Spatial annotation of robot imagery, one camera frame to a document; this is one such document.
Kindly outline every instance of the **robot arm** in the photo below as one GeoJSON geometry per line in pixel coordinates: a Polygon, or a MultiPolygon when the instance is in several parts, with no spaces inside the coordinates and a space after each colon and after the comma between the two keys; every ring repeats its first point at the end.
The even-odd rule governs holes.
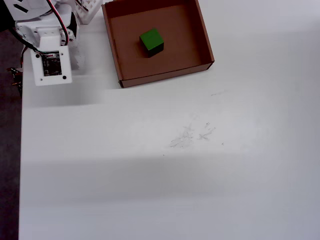
{"type": "Polygon", "coordinates": [[[37,86],[72,82],[71,66],[81,67],[78,49],[79,21],[91,20],[102,0],[4,0],[15,29],[10,31],[32,49],[31,62],[37,86]]]}

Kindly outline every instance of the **white table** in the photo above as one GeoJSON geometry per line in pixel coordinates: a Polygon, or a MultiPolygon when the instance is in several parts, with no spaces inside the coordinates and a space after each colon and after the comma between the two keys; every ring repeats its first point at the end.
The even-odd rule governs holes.
{"type": "Polygon", "coordinates": [[[101,10],[72,84],[26,53],[21,240],[320,239],[320,2],[199,2],[205,72],[119,89],[101,10]]]}

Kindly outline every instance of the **green cube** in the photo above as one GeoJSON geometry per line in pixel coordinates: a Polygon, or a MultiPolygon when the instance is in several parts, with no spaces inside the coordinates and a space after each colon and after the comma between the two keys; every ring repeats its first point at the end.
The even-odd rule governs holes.
{"type": "Polygon", "coordinates": [[[163,51],[165,46],[165,42],[156,28],[142,34],[140,36],[140,43],[149,58],[163,51]]]}

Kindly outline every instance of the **cable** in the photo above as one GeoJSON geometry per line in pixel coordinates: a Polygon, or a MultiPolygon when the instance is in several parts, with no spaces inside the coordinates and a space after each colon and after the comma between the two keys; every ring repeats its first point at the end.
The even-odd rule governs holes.
{"type": "Polygon", "coordinates": [[[10,33],[12,33],[12,35],[19,40],[23,45],[25,45],[27,48],[32,49],[33,51],[39,53],[39,54],[43,54],[46,55],[47,53],[44,51],[40,51],[38,50],[35,46],[33,46],[30,42],[27,42],[26,40],[24,40],[12,27],[10,27],[8,29],[10,31],[10,33]]]}
{"type": "Polygon", "coordinates": [[[69,43],[69,34],[68,34],[68,31],[67,31],[67,28],[66,26],[64,25],[64,22],[62,21],[57,9],[55,8],[55,6],[52,4],[51,0],[46,0],[46,2],[49,4],[52,12],[54,13],[54,15],[56,16],[56,18],[58,19],[61,27],[62,27],[62,30],[64,32],[64,35],[65,35],[65,43],[64,45],[67,46],[68,43],[69,43]]]}
{"type": "Polygon", "coordinates": [[[28,47],[27,46],[24,46],[24,48],[23,48],[23,50],[22,50],[22,52],[21,52],[21,57],[20,57],[20,65],[21,65],[21,68],[22,68],[22,66],[23,66],[23,63],[24,63],[24,53],[25,53],[25,51],[28,49],[28,47]]]}

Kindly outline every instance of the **open cardboard box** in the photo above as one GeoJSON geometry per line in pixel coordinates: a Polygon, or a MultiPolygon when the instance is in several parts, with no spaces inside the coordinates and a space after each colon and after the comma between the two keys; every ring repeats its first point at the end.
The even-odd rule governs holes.
{"type": "Polygon", "coordinates": [[[123,88],[204,71],[215,61],[198,0],[114,0],[102,10],[123,88]],[[139,36],[152,28],[164,50],[148,58],[139,36]]]}

